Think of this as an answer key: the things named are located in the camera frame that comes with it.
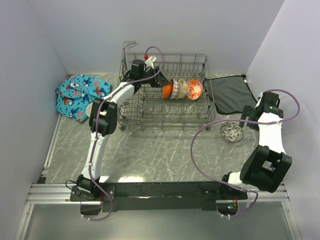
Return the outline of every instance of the wire dish rack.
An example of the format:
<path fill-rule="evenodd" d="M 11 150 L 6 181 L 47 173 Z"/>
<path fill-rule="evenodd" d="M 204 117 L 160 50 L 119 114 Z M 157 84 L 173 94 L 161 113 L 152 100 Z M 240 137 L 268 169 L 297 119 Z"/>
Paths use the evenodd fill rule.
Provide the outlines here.
<path fill-rule="evenodd" d="M 127 48 L 136 42 L 125 41 L 123 44 L 121 66 L 118 84 L 123 80 L 131 64 L 135 59 L 144 59 L 144 52 L 126 52 Z M 156 56 L 155 66 L 162 63 L 159 53 L 149 53 L 149 56 Z M 188 81 L 197 79 L 203 83 L 205 79 L 205 67 L 207 55 L 185 54 L 185 53 L 164 53 L 163 75 L 168 79 L 179 80 L 183 78 Z M 216 118 L 216 107 L 213 99 L 209 98 L 207 88 L 212 86 L 204 85 L 203 94 L 197 100 L 183 99 L 162 99 L 161 87 L 150 87 L 143 84 L 132 98 L 125 101 L 118 108 L 118 122 L 120 129 L 126 127 L 147 127 L 153 128 L 182 128 L 197 127 L 212 122 Z"/>

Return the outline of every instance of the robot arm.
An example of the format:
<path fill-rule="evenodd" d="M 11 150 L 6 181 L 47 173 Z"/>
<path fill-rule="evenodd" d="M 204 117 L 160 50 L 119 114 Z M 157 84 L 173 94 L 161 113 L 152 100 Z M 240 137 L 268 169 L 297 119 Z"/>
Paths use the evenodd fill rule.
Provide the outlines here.
<path fill-rule="evenodd" d="M 117 89 L 103 99 L 94 99 L 91 105 L 88 106 L 87 114 L 90 115 L 89 126 L 91 129 L 91 141 L 85 166 L 76 181 L 77 186 L 81 188 L 81 190 L 90 193 L 94 192 L 95 186 L 92 182 L 90 173 L 92 174 L 93 180 L 96 182 L 99 181 L 104 151 L 110 135 L 114 133 L 117 127 L 118 106 L 121 106 L 127 99 L 131 98 L 140 89 L 141 84 L 150 84 L 153 88 L 171 84 L 171 82 L 159 71 L 159 67 L 154 67 L 155 60 L 155 56 L 149 57 L 146 61 L 139 59 L 134 60 L 132 62 L 131 70 L 126 73 Z"/>
<path fill-rule="evenodd" d="M 127 84 L 127 82 L 121 82 L 120 85 L 117 87 L 117 89 L 122 89 L 122 88 L 123 89 L 121 91 L 119 91 L 115 96 L 113 96 L 111 98 L 111 100 L 108 102 L 108 105 L 110 107 L 113 107 L 113 109 L 107 109 L 106 111 L 100 112 L 101 118 L 105 118 L 107 116 L 107 114 L 110 113 L 110 111 L 112 111 L 113 116 L 110 114 L 110 118 L 115 118 L 115 120 L 117 120 L 118 106 L 121 106 L 127 99 L 129 99 L 130 97 L 132 97 L 135 94 L 135 86 L 133 86 L 131 84 L 125 86 L 126 84 Z M 104 97 L 104 99 L 107 99 L 110 96 L 111 96 L 111 94 Z M 93 121 L 93 120 L 97 116 L 99 103 L 101 101 L 102 101 L 101 99 L 97 99 L 92 104 L 92 109 L 91 109 L 89 121 L 91 122 L 91 125 L 94 122 L 93 126 L 95 125 L 95 121 Z M 94 180 L 97 180 L 98 178 L 100 178 L 101 162 L 102 162 L 102 158 L 104 156 L 104 151 L 105 151 L 107 142 L 110 138 L 110 134 L 111 134 L 110 132 L 111 131 L 105 132 L 105 134 L 98 133 L 98 141 L 96 143 L 96 148 L 95 148 L 95 151 L 93 154 L 92 169 L 91 169 L 92 176 L 93 176 Z M 94 147 L 95 140 L 96 140 L 96 133 L 93 131 L 93 132 L 91 132 L 91 142 L 90 142 L 88 156 L 86 158 L 85 166 L 82 170 L 82 175 L 86 179 L 90 179 L 89 164 L 90 164 L 90 157 L 91 157 L 91 153 L 92 153 L 92 150 Z"/>
<path fill-rule="evenodd" d="M 249 128 L 259 130 L 259 144 L 241 171 L 228 173 L 223 177 L 223 181 L 240 187 L 251 185 L 270 193 L 277 190 L 292 164 L 292 158 L 286 155 L 282 144 L 280 120 L 284 118 L 284 114 L 279 109 L 279 103 L 278 94 L 264 92 L 259 96 L 255 108 L 244 107 L 241 119 L 249 117 L 251 121 L 277 124 L 247 124 Z"/>

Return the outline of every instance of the blue patterned cloth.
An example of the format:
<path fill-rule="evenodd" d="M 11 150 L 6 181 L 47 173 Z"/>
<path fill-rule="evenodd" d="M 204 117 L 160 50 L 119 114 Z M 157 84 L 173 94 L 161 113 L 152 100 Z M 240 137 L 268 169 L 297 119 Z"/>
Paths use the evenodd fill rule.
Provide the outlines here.
<path fill-rule="evenodd" d="M 69 78 L 59 86 L 56 110 L 63 116 L 73 118 L 83 123 L 87 118 L 86 108 L 95 98 L 103 98 L 111 93 L 112 85 L 103 80 L 78 75 L 75 79 Z"/>

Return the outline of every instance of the bowl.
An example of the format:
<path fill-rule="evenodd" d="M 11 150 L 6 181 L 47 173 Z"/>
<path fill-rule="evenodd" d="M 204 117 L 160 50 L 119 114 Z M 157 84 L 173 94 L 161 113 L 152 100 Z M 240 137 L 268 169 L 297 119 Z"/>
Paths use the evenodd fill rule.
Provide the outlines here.
<path fill-rule="evenodd" d="M 187 97 L 191 100 L 197 100 L 203 93 L 203 86 L 197 79 L 191 79 L 188 81 L 189 93 Z"/>
<path fill-rule="evenodd" d="M 178 82 L 179 82 L 180 91 L 176 99 L 183 99 L 189 93 L 188 84 L 183 78 L 180 78 Z"/>
<path fill-rule="evenodd" d="M 180 84 L 177 80 L 173 80 L 173 88 L 170 99 L 176 99 L 180 93 Z"/>
<path fill-rule="evenodd" d="M 226 121 L 220 127 L 221 136 L 229 143 L 235 143 L 241 140 L 243 134 L 242 128 L 233 121 Z"/>
<path fill-rule="evenodd" d="M 173 80 L 172 80 L 172 79 L 169 79 L 169 81 L 171 82 L 171 84 L 170 84 L 170 85 L 165 85 L 165 86 L 163 86 L 163 88 L 162 88 L 162 98 L 163 98 L 163 99 L 168 99 L 168 98 L 170 98 L 170 96 L 171 96 L 174 83 L 173 83 Z"/>

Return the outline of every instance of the small metal bowl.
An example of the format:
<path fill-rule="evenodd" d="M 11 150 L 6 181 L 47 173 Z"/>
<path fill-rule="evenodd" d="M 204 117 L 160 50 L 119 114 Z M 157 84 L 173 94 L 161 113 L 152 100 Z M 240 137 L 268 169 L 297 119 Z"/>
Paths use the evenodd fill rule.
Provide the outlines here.
<path fill-rule="evenodd" d="M 242 128 L 233 121 L 226 121 L 220 127 L 221 136 L 229 143 L 236 143 L 244 135 Z"/>

